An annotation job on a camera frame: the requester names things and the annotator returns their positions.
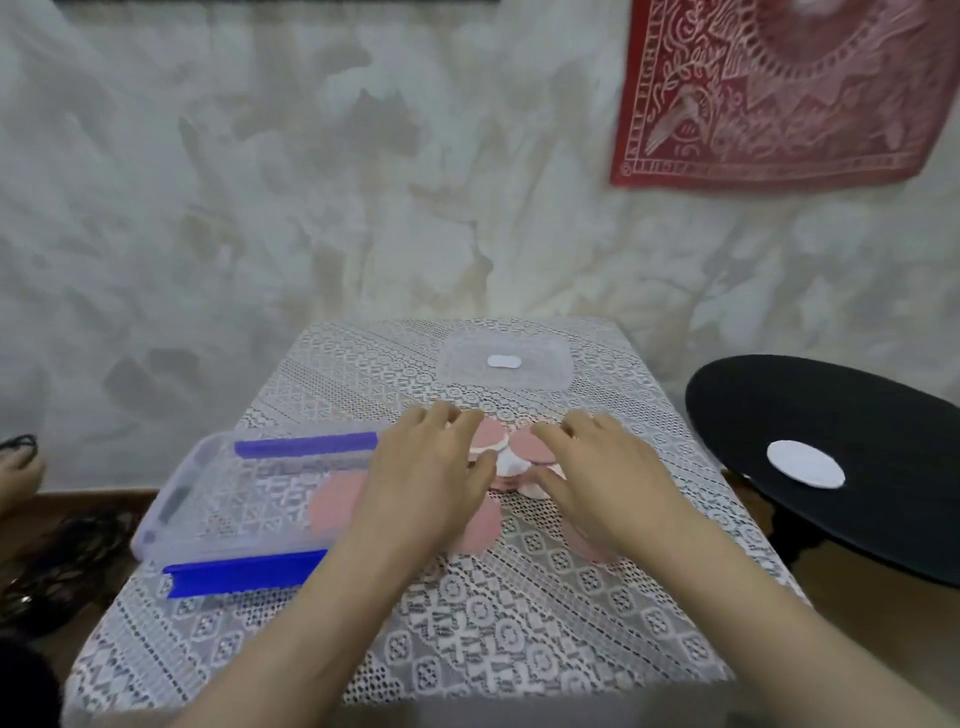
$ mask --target plastic container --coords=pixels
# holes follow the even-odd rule
[[[204,438],[144,516],[132,539],[133,554],[175,579],[177,574],[200,579],[192,594],[292,586],[296,578],[294,583],[302,583],[312,570],[306,562],[312,559],[316,566],[339,536],[310,530],[310,497],[332,473],[366,469],[377,433],[388,425],[325,422]],[[272,571],[283,583],[261,584],[258,570],[264,578]],[[205,574],[210,589],[198,592]],[[176,591],[171,595],[186,595]]]
[[[441,344],[437,381],[560,392],[573,382],[570,344],[552,334],[459,331]]]

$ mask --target white tablecloth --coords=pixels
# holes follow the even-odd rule
[[[438,384],[453,330],[560,334],[575,378],[564,392]],[[481,407],[507,425],[612,413],[653,445],[684,494],[780,583],[798,590],[620,330],[600,319],[395,321],[309,328],[239,426],[395,418],[409,402]],[[503,534],[481,556],[438,559],[391,613],[344,699],[611,692],[712,681],[729,669],[669,595],[630,563],[594,565],[564,546],[551,501],[500,496]],[[65,715],[166,707],[194,697],[296,590],[168,599],[150,564],[130,578],[67,682]]]

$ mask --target table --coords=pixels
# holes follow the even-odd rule
[[[771,543],[789,565],[825,538],[960,586],[960,409],[881,376],[793,356],[707,364],[686,388],[697,433],[776,505]],[[766,448],[798,440],[846,474],[835,491],[777,471]]]
[[[441,342],[458,329],[547,332],[570,343],[564,392],[443,385]],[[683,492],[781,584],[800,593],[626,338],[601,319],[320,323],[303,333],[241,427],[321,418],[395,418],[410,402],[481,407],[508,425],[606,410],[656,447]],[[612,692],[731,677],[704,637],[630,563],[593,565],[564,546],[551,501],[500,497],[503,534],[481,556],[438,559],[397,604],[350,683],[347,703],[426,696]],[[67,682],[64,717],[175,706],[193,698],[295,590],[165,598],[168,579],[136,570]]]

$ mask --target marble-patterned wall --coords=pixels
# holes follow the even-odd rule
[[[603,315],[675,395],[764,351],[960,400],[960,118],[904,185],[614,190],[628,5],[6,0],[0,434],[159,483],[311,317]]]

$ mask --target red tapestry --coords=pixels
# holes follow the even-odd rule
[[[912,177],[960,79],[960,0],[635,0],[612,182]]]

